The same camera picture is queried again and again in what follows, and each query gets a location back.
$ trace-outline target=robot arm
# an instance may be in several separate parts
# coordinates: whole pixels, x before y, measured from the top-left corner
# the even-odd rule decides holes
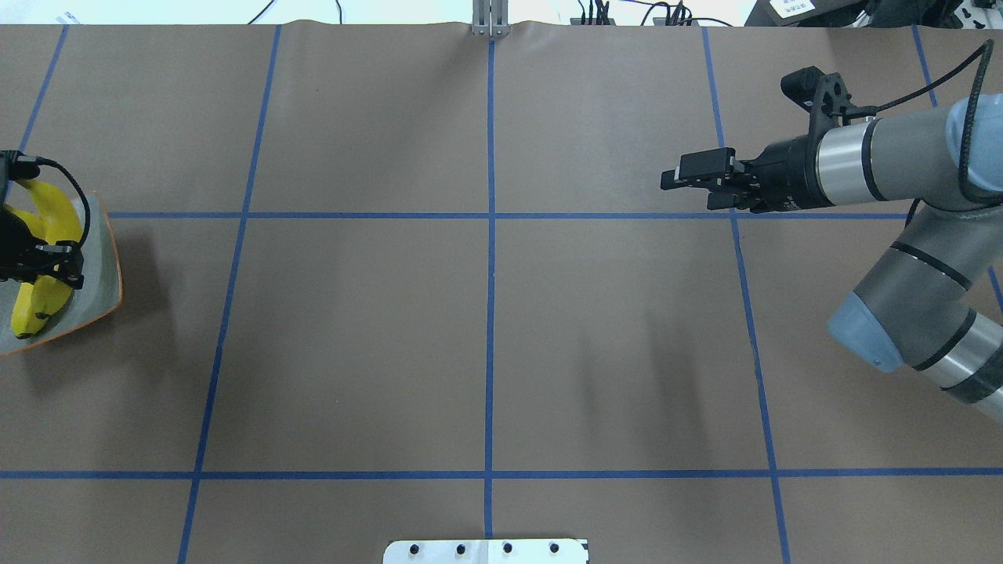
[[[960,301],[1003,254],[1003,166],[991,153],[1003,138],[1003,94],[978,98],[973,128],[965,100],[874,118],[882,108],[857,107],[839,74],[814,67],[784,77],[781,90],[809,111],[808,134],[751,161],[730,148],[685,155],[662,189],[704,188],[708,209],[752,213],[922,199],[927,206],[829,319],[829,333],[875,367],[909,364],[1003,424],[1003,327]]]

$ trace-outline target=yellow banana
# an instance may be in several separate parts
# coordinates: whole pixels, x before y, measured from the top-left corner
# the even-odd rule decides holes
[[[35,237],[50,245],[57,241],[79,241],[83,228],[76,210],[58,188],[38,181],[17,181],[28,191],[39,216],[7,208],[24,221]],[[39,276],[34,284],[23,283],[11,313],[11,329],[19,339],[31,337],[42,330],[45,321],[66,305],[73,289],[51,276]]]

